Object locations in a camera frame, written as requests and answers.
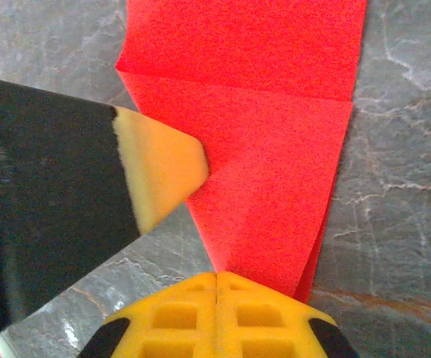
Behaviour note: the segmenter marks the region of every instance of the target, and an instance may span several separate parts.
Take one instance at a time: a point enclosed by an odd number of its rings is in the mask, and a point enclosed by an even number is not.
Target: gray marble
[[[124,0],[0,1],[0,78],[132,107]],[[371,0],[311,304],[362,357],[431,357],[431,0]],[[74,357],[103,317],[211,269],[184,206],[4,334]]]

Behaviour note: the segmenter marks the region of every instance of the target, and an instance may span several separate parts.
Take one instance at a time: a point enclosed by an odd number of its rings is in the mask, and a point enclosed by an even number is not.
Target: brown stain
[[[431,324],[431,302],[424,300],[389,301],[385,298],[348,292],[342,289],[329,290],[314,286],[312,296],[315,298],[330,297],[343,306],[363,306],[367,309],[388,308],[404,315],[410,315]]]

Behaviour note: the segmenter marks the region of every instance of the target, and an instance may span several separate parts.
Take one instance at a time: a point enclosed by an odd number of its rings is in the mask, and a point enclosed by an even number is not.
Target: marble countertop
[[[134,108],[114,69],[124,0],[0,1],[0,79]],[[311,305],[362,357],[431,357],[431,0],[369,1]],[[103,317],[211,265],[182,206],[4,332],[19,357],[75,357]]]

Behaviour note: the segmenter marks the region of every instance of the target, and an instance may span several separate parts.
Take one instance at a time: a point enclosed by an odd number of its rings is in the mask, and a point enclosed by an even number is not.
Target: yellow plastic object
[[[144,234],[206,181],[209,167],[196,138],[132,110],[115,109],[119,156]]]
[[[79,357],[327,358],[309,325],[313,318],[336,326],[328,315],[236,274],[206,273],[119,310],[103,327],[114,332],[111,324],[126,321],[121,339],[109,343],[108,331],[96,333]]]

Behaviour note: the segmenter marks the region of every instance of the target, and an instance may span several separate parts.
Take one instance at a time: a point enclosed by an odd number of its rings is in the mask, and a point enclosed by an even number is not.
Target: red paper
[[[128,0],[117,69],[144,114],[204,144],[211,175],[187,204],[217,271],[308,298],[364,9]]]

